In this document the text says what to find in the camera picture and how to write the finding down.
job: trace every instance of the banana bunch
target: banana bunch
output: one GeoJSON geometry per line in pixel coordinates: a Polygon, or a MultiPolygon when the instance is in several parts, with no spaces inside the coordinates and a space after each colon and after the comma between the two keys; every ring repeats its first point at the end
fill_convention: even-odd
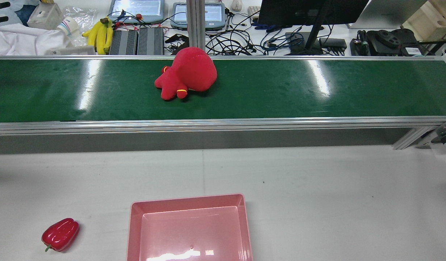
{"type": "Polygon", "coordinates": [[[87,37],[87,45],[96,47],[97,54],[109,52],[113,37],[112,25],[112,20],[105,17],[83,33],[83,36],[87,37]]]}

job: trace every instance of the monitor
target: monitor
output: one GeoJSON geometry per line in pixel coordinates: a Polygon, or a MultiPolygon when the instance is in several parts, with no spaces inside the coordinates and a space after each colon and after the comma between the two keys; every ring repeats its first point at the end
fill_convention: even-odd
{"type": "MultiPolygon", "coordinates": [[[[171,18],[172,28],[186,30],[186,3],[174,3],[171,18]]],[[[205,3],[205,29],[219,30],[226,24],[224,3],[205,3]]]]}
{"type": "Polygon", "coordinates": [[[140,13],[147,24],[160,23],[164,20],[165,0],[112,0],[109,18],[129,24],[138,24],[134,18],[118,18],[122,10],[132,15],[140,13]]]}
{"type": "Polygon", "coordinates": [[[368,0],[263,0],[258,23],[266,25],[313,25],[306,50],[314,46],[321,25],[354,23],[368,0]]]}

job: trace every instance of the stuffed animal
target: stuffed animal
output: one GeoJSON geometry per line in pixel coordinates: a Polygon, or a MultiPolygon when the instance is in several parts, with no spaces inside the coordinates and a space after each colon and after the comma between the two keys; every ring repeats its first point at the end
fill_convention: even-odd
{"type": "Polygon", "coordinates": [[[155,80],[164,100],[175,96],[183,99],[188,90],[207,91],[216,80],[216,68],[208,54],[196,47],[184,48],[176,54],[172,66],[165,66],[155,80]]]}

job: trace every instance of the pink tray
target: pink tray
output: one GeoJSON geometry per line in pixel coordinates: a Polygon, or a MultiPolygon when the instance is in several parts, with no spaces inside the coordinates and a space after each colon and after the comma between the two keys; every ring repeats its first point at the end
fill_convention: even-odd
{"type": "Polygon", "coordinates": [[[135,202],[127,261],[252,261],[244,196],[135,202]]]}

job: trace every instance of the tablet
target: tablet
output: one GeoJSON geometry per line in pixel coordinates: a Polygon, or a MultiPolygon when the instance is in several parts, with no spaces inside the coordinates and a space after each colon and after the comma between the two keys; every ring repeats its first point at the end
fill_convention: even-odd
{"type": "MultiPolygon", "coordinates": [[[[174,3],[171,18],[172,28],[186,30],[186,3],[174,3]]],[[[220,30],[226,24],[224,3],[205,3],[205,29],[220,30]]]]}
{"type": "Polygon", "coordinates": [[[138,20],[131,17],[119,18],[122,10],[142,16],[142,21],[147,24],[156,24],[164,20],[165,0],[112,0],[109,18],[113,22],[124,22],[125,24],[140,24],[138,20]]]}

